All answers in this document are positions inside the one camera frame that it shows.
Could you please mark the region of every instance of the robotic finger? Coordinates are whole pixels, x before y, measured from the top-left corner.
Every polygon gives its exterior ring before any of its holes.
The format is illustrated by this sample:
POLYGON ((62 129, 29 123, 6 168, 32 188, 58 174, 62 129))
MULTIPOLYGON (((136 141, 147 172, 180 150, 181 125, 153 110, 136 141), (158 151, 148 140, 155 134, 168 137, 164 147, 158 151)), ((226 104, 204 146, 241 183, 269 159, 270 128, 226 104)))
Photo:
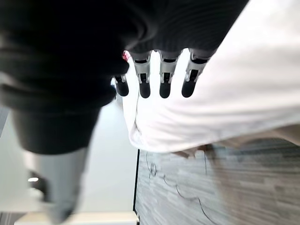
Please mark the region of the robotic finger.
POLYGON ((135 72, 140 84, 140 94, 143 98, 150 96, 150 57, 151 52, 129 52, 135 65, 135 72))
POLYGON ((180 52, 159 51, 160 54, 160 88, 159 94, 167 98, 171 92, 171 82, 175 72, 180 52))
POLYGON ((207 52, 190 49, 190 58, 186 69, 186 76, 181 89, 183 97, 188 98, 192 96, 196 82, 213 53, 214 51, 207 52))

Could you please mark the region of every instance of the white shirt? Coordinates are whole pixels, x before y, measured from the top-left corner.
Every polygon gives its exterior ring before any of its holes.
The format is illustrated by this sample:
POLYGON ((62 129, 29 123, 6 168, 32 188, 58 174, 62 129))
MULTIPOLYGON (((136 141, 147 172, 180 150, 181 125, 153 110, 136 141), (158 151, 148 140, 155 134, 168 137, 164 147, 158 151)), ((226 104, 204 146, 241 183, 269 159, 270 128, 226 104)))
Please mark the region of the white shirt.
POLYGON ((174 152, 300 123, 300 1, 251 0, 200 75, 181 95, 189 59, 181 54, 169 98, 159 96, 159 54, 151 55, 151 95, 139 95, 132 60, 123 98, 131 143, 174 152))

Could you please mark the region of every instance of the white wall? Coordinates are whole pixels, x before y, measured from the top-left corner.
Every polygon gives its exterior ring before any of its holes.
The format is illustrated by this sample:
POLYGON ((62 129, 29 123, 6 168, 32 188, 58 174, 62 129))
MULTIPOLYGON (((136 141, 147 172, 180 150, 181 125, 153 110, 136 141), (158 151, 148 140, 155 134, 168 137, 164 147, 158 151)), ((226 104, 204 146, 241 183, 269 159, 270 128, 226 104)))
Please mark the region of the white wall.
MULTIPOLYGON (((80 211, 132 211, 137 149, 128 139, 121 106, 102 109, 90 143, 80 211)), ((0 211, 37 211, 11 116, 0 137, 0 211)))

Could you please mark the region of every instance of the white fabric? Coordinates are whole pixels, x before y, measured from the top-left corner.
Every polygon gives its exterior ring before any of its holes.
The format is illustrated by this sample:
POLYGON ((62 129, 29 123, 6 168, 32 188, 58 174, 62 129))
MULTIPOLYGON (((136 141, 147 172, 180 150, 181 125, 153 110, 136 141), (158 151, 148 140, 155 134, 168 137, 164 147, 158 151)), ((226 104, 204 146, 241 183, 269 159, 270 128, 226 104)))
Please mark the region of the white fabric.
POLYGON ((251 0, 199 77, 181 95, 189 52, 179 58, 167 99, 159 96, 159 55, 151 96, 138 94, 132 60, 123 99, 131 143, 155 152, 186 150, 300 123, 300 1, 251 0))

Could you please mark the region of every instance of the wood-grain floor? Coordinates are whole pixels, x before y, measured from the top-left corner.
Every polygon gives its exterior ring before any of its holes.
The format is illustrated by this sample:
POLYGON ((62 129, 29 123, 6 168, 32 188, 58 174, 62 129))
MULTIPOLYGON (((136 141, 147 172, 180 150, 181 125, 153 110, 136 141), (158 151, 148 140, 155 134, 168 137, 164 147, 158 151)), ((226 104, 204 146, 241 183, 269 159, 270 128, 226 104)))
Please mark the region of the wood-grain floor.
POLYGON ((300 147, 279 139, 240 150, 213 146, 185 159, 141 151, 135 209, 142 225, 299 225, 300 147))

